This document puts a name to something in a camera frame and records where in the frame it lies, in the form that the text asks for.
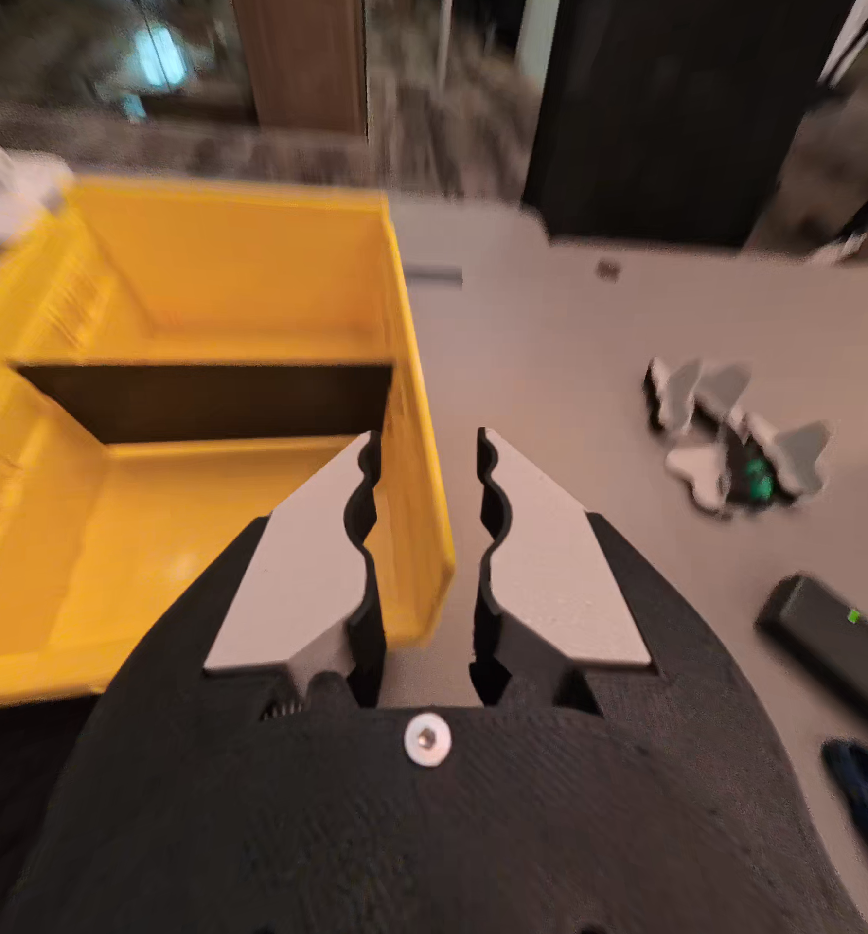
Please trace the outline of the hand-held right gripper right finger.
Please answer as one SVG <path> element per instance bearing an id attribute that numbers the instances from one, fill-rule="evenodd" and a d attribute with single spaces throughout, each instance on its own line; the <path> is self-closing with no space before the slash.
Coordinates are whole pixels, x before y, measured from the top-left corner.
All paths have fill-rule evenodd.
<path id="1" fill-rule="evenodd" d="M 654 660 L 590 515 L 496 430 L 477 433 L 478 566 L 470 678 L 498 706 L 526 685 L 539 702 L 595 707 L 588 674 L 654 673 Z"/>

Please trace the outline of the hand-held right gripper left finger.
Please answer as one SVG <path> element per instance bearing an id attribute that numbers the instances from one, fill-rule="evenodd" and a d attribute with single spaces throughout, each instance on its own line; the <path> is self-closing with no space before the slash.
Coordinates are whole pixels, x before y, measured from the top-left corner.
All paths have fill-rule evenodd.
<path id="1" fill-rule="evenodd" d="M 270 513 L 207 654 L 211 676 L 283 669 L 304 697 L 340 675 L 376 707 L 387 645 L 374 559 L 381 434 L 365 431 Z"/>

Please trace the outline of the yellow plastic bin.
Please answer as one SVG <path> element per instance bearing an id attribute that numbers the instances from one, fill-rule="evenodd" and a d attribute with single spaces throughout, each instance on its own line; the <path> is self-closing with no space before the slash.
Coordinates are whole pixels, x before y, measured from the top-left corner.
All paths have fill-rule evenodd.
<path id="1" fill-rule="evenodd" d="M 387 645 L 447 500 L 384 195 L 78 177 L 0 254 L 0 707 L 103 691 L 230 542 L 366 431 Z"/>

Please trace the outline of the grey white plastic part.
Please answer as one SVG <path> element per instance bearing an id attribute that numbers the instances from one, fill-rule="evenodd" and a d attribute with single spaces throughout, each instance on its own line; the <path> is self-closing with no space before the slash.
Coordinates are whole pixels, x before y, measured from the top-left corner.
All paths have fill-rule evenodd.
<path id="1" fill-rule="evenodd" d="M 820 461 L 833 431 L 821 420 L 780 429 L 744 405 L 751 368 L 650 359 L 643 387 L 650 427 L 669 443 L 666 472 L 719 519 L 792 506 L 825 485 Z"/>

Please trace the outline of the black network device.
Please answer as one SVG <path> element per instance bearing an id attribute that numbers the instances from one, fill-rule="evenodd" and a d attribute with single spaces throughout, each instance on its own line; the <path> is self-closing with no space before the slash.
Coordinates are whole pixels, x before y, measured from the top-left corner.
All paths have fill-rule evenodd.
<path id="1" fill-rule="evenodd" d="M 756 626 L 868 722 L 868 617 L 808 575 L 779 581 Z"/>

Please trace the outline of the black flat panel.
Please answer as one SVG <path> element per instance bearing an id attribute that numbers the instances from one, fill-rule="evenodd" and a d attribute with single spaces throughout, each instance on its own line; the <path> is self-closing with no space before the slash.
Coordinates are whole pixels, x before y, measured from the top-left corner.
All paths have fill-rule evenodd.
<path id="1" fill-rule="evenodd" d="M 552 238 L 742 248 L 853 5 L 561 2 L 521 204 Z"/>

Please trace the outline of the wooden support post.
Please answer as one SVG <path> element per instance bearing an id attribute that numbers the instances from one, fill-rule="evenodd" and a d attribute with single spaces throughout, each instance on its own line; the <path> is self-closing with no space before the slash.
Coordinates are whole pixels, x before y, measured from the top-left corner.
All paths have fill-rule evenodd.
<path id="1" fill-rule="evenodd" d="M 367 136 L 365 2 L 231 5 L 261 127 Z"/>

